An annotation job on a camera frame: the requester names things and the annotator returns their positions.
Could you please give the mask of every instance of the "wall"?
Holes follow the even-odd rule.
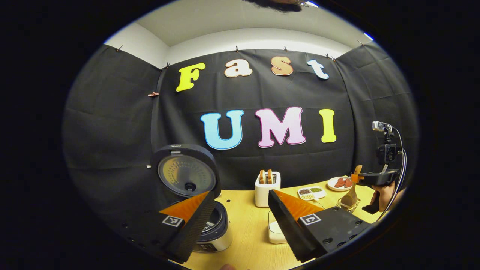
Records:
[[[132,23],[113,34],[104,44],[120,48],[157,68],[166,65],[165,56],[169,47],[143,26]]]
[[[168,47],[161,39],[137,23],[123,28],[105,44],[121,48],[148,63],[162,68],[194,57],[242,49],[283,49],[303,51],[335,58],[352,48],[341,43],[298,31],[274,28],[247,28],[213,33]]]
[[[166,61],[177,63],[194,57],[222,52],[234,51],[235,46],[242,49],[283,49],[303,51],[335,58],[352,48],[324,37],[304,32],[274,29],[246,28],[213,33],[193,38],[168,50]]]

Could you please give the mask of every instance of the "white box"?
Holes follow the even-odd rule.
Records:
[[[268,207],[268,191],[271,189],[280,190],[280,173],[272,172],[273,178],[276,177],[275,184],[260,184],[260,174],[255,181],[255,205],[257,207]]]

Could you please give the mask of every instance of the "white plate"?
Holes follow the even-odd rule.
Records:
[[[347,187],[347,188],[345,188],[344,186],[343,186],[343,187],[335,187],[336,183],[338,182],[338,180],[339,180],[340,178],[350,179],[350,177],[346,177],[346,176],[334,177],[334,178],[328,180],[327,186],[328,186],[331,190],[335,190],[335,191],[347,191],[347,190],[350,190],[352,187]]]
[[[312,188],[319,188],[320,191],[313,192],[311,190]],[[303,189],[308,189],[310,191],[310,193],[300,194],[300,190],[303,190]],[[323,189],[319,186],[309,186],[309,187],[301,188],[297,191],[297,193],[299,194],[300,199],[302,199],[304,201],[318,200],[318,199],[321,199],[321,198],[327,196],[327,192],[325,191],[325,189]]]

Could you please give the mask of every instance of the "plate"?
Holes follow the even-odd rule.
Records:
[[[325,192],[325,190],[319,186],[309,186],[309,187],[301,188],[297,192],[299,194],[300,199],[304,201],[318,200],[327,196],[327,193]]]
[[[347,190],[350,190],[352,187],[347,187],[347,188],[345,188],[344,186],[343,186],[343,187],[335,187],[336,183],[338,182],[338,180],[339,180],[340,178],[350,179],[350,177],[347,177],[347,176],[334,177],[334,178],[328,180],[327,186],[328,186],[331,190],[335,190],[335,191],[347,191]]]

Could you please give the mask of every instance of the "table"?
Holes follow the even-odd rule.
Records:
[[[309,186],[320,186],[327,192],[327,196],[319,201],[326,209],[335,206],[338,199],[347,193],[347,191],[339,192],[329,189],[327,181],[282,188],[280,191],[298,197],[298,189]],[[365,186],[356,186],[355,191],[360,203],[353,215],[368,223],[375,222],[380,213],[371,215],[361,209],[370,204],[373,190]],[[216,201],[222,203],[227,209],[233,232],[232,245],[216,253],[192,252],[183,266],[193,270],[218,270],[229,263],[237,270],[280,270],[291,269],[302,264],[293,255],[288,243],[272,244],[268,240],[270,208],[255,206],[254,190],[222,190],[222,194]]]

